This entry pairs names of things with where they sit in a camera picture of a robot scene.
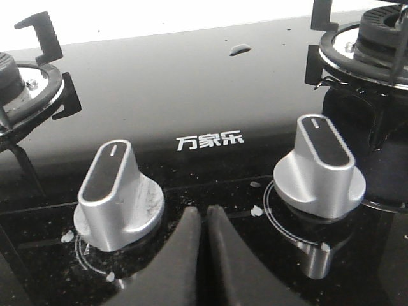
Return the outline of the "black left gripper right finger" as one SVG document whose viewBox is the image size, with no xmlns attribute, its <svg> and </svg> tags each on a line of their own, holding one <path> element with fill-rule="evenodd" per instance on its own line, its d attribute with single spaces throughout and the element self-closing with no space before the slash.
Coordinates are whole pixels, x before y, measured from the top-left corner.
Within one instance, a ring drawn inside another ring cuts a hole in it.
<svg viewBox="0 0 408 306">
<path fill-rule="evenodd" d="M 224 209 L 207 209 L 208 237 L 221 305 L 305 305 L 245 244 Z"/>
</svg>

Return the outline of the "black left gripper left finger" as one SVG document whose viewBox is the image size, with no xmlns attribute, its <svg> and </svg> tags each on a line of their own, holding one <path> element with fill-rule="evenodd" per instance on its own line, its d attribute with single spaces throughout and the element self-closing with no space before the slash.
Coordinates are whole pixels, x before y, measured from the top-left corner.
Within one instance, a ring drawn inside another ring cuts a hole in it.
<svg viewBox="0 0 408 306">
<path fill-rule="evenodd" d="M 169 240 L 147 268 L 106 305 L 195 305 L 201 219 L 187 207 Z"/>
</svg>

